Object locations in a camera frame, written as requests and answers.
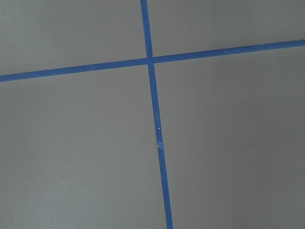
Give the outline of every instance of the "gray tile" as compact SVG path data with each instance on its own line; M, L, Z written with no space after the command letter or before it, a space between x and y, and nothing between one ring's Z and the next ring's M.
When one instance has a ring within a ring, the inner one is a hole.
M137 0L0 0L0 74L146 57Z
M166 228L146 66L0 83L0 228Z
M149 0L153 54L305 38L299 0Z
M305 225L305 48L156 65L176 229Z

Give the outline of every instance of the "floor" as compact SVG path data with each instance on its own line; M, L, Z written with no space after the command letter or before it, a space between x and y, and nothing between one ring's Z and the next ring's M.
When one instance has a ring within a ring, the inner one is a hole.
M304 10L0 0L0 227L304 228Z

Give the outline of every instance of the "blue painter's tape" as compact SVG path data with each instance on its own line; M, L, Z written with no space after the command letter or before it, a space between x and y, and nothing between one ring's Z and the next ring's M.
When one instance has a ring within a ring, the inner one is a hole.
M258 44L258 45L242 46L236 48L216 49L216 50L201 51L201 52L189 52L183 54L157 56L153 58L153 62L163 63L163 62L171 62L171 61L182 61L182 60L189 60L196 58L238 54L244 52L257 52L257 51L272 50L272 49L292 48L298 46L305 46L305 40Z
M164 154L162 129L161 129L158 92L157 92L156 76L155 76L154 64L153 64L153 53L152 53L153 47L152 47L151 31L149 26L147 0L141 0L141 10L142 10L142 20L143 20L147 65L148 65L148 73L149 73L149 83L151 87L154 125L156 132L156 140L158 144L158 156L159 156L159 164L160 164L165 217L166 217L167 229L173 229L171 202L170 202L170 194L168 189L165 154Z
M108 62L108 63L96 63L96 64L89 64L89 65L82 65L82 66L67 67L67 68L41 70L41 71L35 71L35 72L29 72L29 73L2 75L2 76L0 76L0 82L38 78L38 77L45 77L45 76L52 76L52 75L70 74L70 73L82 73L82 72L89 72L89 71L96 71L96 70L103 70L103 69L144 65L144 64L147 64L146 58L127 60L127 61Z

